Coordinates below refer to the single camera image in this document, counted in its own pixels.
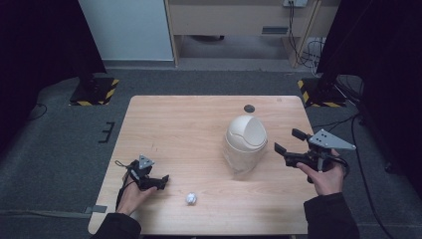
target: gray carpet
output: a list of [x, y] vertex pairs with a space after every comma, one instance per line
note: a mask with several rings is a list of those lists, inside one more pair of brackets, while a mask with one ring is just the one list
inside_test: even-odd
[[[136, 95], [295, 95], [297, 80], [307, 73], [126, 71], [108, 106], [70, 107], [77, 79], [41, 91], [47, 112], [29, 120], [0, 159], [0, 210], [84, 212], [97, 201], [126, 108]], [[36, 118], [44, 107], [35, 107]], [[312, 125], [345, 120], [355, 107], [307, 108]], [[108, 143], [103, 130], [115, 127]], [[352, 142], [350, 121], [332, 133]], [[422, 203], [406, 177], [388, 174], [385, 161], [367, 128], [355, 123], [356, 144], [374, 205], [394, 238], [422, 238]], [[387, 238], [372, 215], [354, 152], [342, 152], [351, 166], [344, 195], [361, 238]], [[0, 238], [89, 238], [89, 219], [0, 216]]]

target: camera tripod base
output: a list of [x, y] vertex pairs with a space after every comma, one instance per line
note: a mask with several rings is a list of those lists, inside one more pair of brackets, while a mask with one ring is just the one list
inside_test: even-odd
[[306, 107], [345, 107], [345, 97], [335, 88], [320, 91], [318, 78], [307, 78], [298, 81]]
[[114, 78], [95, 78], [95, 90], [87, 90], [80, 82], [70, 99], [71, 106], [107, 105], [114, 94], [118, 80]]

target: white trash can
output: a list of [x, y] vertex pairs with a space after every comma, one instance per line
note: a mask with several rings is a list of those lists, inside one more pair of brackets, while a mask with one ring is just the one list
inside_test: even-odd
[[267, 132], [261, 121], [252, 116], [239, 116], [227, 128], [223, 154], [235, 174], [252, 170], [264, 154]]

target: black sleeve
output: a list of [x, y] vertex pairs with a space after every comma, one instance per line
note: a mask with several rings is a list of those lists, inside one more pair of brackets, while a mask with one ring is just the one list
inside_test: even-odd
[[109, 213], [92, 239], [137, 239], [140, 225], [133, 218], [121, 213]]
[[304, 204], [309, 239], [356, 239], [359, 230], [342, 193], [318, 196]]

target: black curtain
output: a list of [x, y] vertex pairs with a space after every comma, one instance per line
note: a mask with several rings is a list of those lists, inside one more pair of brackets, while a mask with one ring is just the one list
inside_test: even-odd
[[0, 0], [0, 150], [44, 87], [105, 72], [77, 0]]
[[366, 126], [422, 197], [421, 42], [422, 1], [342, 0], [318, 71], [363, 79]]

